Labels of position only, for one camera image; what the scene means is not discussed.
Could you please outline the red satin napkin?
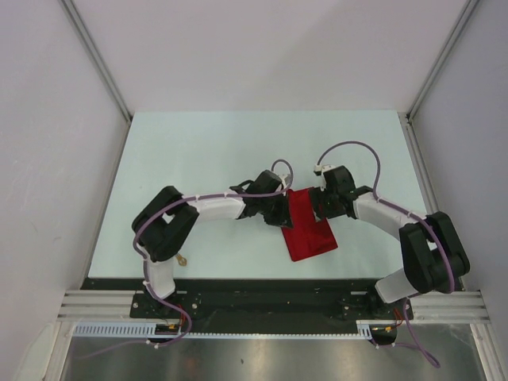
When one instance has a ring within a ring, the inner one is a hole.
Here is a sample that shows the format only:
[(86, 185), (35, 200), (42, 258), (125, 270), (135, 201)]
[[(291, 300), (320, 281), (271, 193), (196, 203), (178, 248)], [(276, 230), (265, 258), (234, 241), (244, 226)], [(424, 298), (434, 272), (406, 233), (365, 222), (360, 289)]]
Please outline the red satin napkin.
[(293, 262), (331, 252), (338, 243), (327, 220), (317, 220), (310, 199), (310, 188), (287, 193), (292, 228), (282, 228)]

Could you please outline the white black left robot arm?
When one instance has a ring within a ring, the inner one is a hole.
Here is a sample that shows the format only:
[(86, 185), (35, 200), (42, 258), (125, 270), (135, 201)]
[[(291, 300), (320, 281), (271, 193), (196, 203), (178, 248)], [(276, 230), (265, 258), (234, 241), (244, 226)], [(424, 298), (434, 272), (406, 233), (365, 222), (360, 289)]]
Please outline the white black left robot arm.
[(173, 186), (163, 188), (132, 223), (133, 248), (143, 258), (150, 293), (148, 308), (162, 318), (174, 311), (174, 257), (196, 224), (260, 215), (267, 225), (291, 228), (287, 192), (292, 180), (292, 173), (265, 170), (217, 194), (184, 196)]

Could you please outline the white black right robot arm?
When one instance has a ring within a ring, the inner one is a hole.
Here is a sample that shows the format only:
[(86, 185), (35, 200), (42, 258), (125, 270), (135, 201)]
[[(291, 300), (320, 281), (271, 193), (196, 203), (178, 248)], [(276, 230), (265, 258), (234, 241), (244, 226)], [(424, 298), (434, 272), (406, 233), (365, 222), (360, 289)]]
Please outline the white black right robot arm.
[(401, 247), (402, 268), (378, 280), (366, 298), (368, 313), (385, 318), (395, 302), (417, 294), (449, 294), (470, 261), (452, 219), (444, 212), (420, 215), (380, 198), (375, 190), (357, 187), (344, 166), (317, 165), (314, 174), (322, 185), (310, 190), (317, 219), (347, 216), (366, 222), (395, 238)]

